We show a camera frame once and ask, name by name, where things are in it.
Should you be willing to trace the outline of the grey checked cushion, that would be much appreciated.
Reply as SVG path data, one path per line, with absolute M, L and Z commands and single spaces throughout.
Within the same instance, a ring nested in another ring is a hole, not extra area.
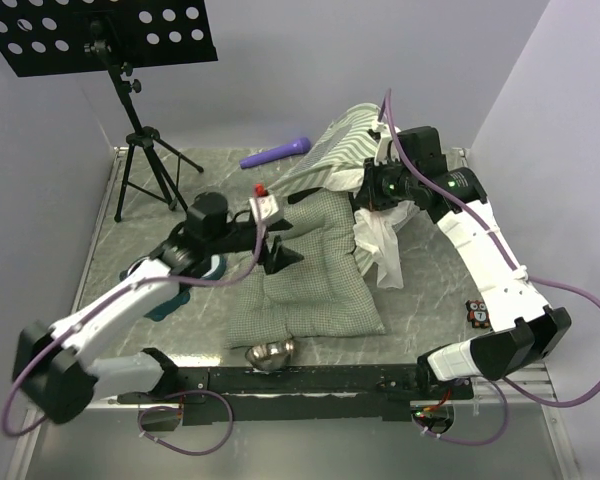
M 226 346 L 384 334 L 354 258 L 348 196 L 321 189 L 285 206 L 284 213 L 293 228 L 280 233 L 282 245 L 304 259 L 272 275 L 256 268 L 231 289 Z

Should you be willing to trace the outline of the stainless steel bowl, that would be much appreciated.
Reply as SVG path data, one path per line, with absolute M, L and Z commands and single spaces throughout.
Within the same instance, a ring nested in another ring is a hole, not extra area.
M 295 341 L 286 339 L 252 346 L 246 351 L 245 359 L 255 370 L 271 373 L 288 367 L 295 351 Z

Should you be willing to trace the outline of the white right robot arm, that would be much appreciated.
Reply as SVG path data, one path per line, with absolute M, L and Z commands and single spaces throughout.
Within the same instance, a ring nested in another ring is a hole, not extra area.
M 387 125 L 375 121 L 367 132 L 377 147 L 363 162 L 362 186 L 352 199 L 357 210 L 382 212 L 411 201 L 426 212 L 463 260 L 491 325 L 488 334 L 420 355 L 419 392 L 438 398 L 452 380 L 499 380 L 545 358 L 571 318 L 532 285 L 501 234 L 476 174 L 465 166 L 448 167 L 434 127 L 392 136 Z

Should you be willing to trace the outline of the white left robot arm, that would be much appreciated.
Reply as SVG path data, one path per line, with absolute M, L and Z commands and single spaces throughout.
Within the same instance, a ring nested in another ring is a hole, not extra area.
M 191 287 L 214 287 L 208 279 L 215 261 L 227 253 L 249 252 L 253 265 L 268 274 L 298 263 L 302 255 L 270 232 L 291 228 L 272 194 L 249 200 L 245 221 L 228 217 L 228 202 L 217 192 L 200 194 L 156 248 L 98 300 L 50 326 L 36 322 L 19 335 L 13 392 L 24 393 L 47 419 L 64 424 L 96 399 L 144 392 L 156 402 L 173 397 L 178 368 L 156 348 L 110 360 L 100 359 L 114 336 L 138 319 L 165 318 Z

